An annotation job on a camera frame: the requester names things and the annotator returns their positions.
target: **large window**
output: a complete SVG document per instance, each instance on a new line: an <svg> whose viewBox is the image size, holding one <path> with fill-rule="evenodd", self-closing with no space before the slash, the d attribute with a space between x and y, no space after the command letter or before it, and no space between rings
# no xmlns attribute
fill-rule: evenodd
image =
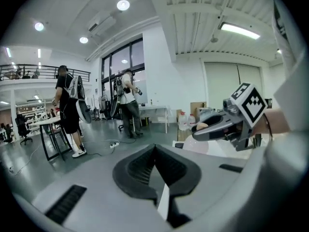
<svg viewBox="0 0 309 232"><path fill-rule="evenodd" d="M146 78L144 66L144 51L142 39L130 42L107 55L102 61L102 93L112 99L112 84L123 70L130 68L136 73L134 85L143 91L142 96L136 96L139 103L147 103Z"/></svg>

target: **white t-shirt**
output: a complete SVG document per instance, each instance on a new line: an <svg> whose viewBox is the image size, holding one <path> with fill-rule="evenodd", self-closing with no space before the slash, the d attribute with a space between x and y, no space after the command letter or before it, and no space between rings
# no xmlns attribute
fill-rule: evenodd
<svg viewBox="0 0 309 232"><path fill-rule="evenodd" d="M131 79L130 79L130 76L129 74L124 74L122 77L121 77L121 86L122 88L126 88L127 86L125 85L125 82L126 81L129 81L131 82ZM132 101L135 101L135 98L132 94L132 90L130 89L130 93L126 94L124 92L124 94L121 96L120 98L120 104L128 104Z"/></svg>

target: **white column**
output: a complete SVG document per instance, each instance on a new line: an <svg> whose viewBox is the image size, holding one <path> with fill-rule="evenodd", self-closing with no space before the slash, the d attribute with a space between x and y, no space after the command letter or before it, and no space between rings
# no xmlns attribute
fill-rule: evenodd
<svg viewBox="0 0 309 232"><path fill-rule="evenodd" d="M15 122L16 119L16 101L15 101L15 91L14 89L11 89L11 116L12 116L12 123L13 123L13 128L14 128L14 134L16 141L20 139L19 134L18 134L18 127Z"/></svg>

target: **black shorts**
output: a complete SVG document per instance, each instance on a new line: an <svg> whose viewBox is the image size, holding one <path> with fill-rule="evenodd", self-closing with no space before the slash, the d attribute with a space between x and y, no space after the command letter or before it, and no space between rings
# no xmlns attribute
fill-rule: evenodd
<svg viewBox="0 0 309 232"><path fill-rule="evenodd" d="M77 132L79 127L79 116L76 106L66 107L64 113L60 112L61 123L66 134Z"/></svg>

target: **fluorescent light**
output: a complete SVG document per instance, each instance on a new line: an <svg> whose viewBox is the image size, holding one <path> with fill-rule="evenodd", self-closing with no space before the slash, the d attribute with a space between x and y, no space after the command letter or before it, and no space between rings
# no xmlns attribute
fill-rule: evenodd
<svg viewBox="0 0 309 232"><path fill-rule="evenodd" d="M41 22L37 22L36 24L34 24L34 28L37 30L37 31L42 31L44 29L44 25L43 23Z"/></svg>
<svg viewBox="0 0 309 232"><path fill-rule="evenodd" d="M253 32L251 32L249 30L242 29L240 27L237 27L237 26L234 26L234 25L231 25L231 24L227 24L227 23L223 23L222 24L221 30L230 31L230 32L234 32L234 33L239 33L239 34L248 36L248 37L250 37L252 39L255 39L255 40L260 38L260 35L258 35L256 33L253 33Z"/></svg>
<svg viewBox="0 0 309 232"><path fill-rule="evenodd" d="M8 53L9 58L11 58L12 57L11 51L10 51L10 49L8 47L6 48L6 52Z"/></svg>
<svg viewBox="0 0 309 232"><path fill-rule="evenodd" d="M86 44L88 42L88 39L86 37L82 37L79 39L80 43Z"/></svg>
<svg viewBox="0 0 309 232"><path fill-rule="evenodd" d="M117 2L118 10L124 11L124 10L127 10L129 7L130 7L130 3L127 0L121 0Z"/></svg>

